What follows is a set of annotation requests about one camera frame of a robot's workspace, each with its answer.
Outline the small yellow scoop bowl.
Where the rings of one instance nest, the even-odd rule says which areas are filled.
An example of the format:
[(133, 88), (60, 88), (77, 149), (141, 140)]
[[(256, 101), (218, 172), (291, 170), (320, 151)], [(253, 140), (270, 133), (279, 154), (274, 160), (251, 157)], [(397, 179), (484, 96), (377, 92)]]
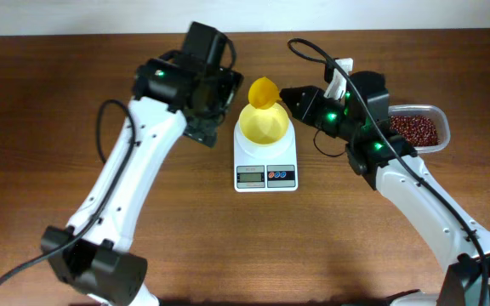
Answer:
[(266, 76), (254, 81), (248, 91), (248, 103), (255, 109), (270, 109), (281, 100), (278, 86)]

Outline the yellow plastic bowl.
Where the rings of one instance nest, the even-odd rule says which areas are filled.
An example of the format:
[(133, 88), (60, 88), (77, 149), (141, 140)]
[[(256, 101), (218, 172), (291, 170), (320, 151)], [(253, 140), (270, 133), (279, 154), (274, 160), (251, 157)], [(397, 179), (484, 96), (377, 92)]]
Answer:
[(284, 137), (289, 118), (285, 109), (275, 103), (268, 109), (247, 105), (240, 113), (238, 127), (243, 136), (257, 145), (271, 145)]

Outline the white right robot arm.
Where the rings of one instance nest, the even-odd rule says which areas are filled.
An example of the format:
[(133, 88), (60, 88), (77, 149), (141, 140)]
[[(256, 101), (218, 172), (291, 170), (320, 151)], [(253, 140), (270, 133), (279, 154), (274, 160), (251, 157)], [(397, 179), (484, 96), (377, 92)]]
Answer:
[(366, 305), (490, 305), (490, 231), (459, 206), (415, 148), (391, 129), (383, 75), (348, 76), (340, 98), (314, 86), (284, 88), (280, 96), (299, 122), (346, 142), (353, 171), (404, 214), (445, 274), (438, 293), (411, 290), (367, 299)]

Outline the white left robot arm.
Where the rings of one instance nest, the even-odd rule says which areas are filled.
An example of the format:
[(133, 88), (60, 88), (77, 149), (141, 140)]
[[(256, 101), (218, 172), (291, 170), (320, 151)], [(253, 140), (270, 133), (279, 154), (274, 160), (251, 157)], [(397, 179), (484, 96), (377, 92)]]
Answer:
[(125, 123), (93, 189), (41, 249), (59, 281), (104, 305), (157, 305), (148, 263), (130, 253), (141, 208), (181, 136), (212, 147), (243, 76), (218, 64), (150, 59), (138, 67)]

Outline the white digital kitchen scale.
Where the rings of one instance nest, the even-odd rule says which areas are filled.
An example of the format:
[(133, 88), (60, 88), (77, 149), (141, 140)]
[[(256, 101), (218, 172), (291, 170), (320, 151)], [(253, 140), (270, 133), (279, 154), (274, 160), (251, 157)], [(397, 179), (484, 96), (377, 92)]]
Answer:
[(234, 134), (233, 185), (237, 192), (286, 192), (299, 187), (294, 126), (272, 144), (256, 144), (243, 133), (240, 122)]

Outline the red beans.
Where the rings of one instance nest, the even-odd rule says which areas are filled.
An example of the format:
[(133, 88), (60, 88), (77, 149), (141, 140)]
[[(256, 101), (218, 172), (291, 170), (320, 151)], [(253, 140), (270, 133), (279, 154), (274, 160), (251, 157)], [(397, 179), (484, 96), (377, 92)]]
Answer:
[(436, 126), (426, 116), (391, 116), (390, 128), (398, 132), (414, 147), (438, 145)]

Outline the clear plastic container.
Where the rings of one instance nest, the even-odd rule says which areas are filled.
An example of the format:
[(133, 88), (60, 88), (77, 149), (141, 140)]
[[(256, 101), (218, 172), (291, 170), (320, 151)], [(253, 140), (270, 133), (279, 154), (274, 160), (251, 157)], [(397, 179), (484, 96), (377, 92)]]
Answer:
[(390, 128), (398, 132), (419, 154), (444, 150), (451, 134), (445, 113), (433, 105), (389, 107)]

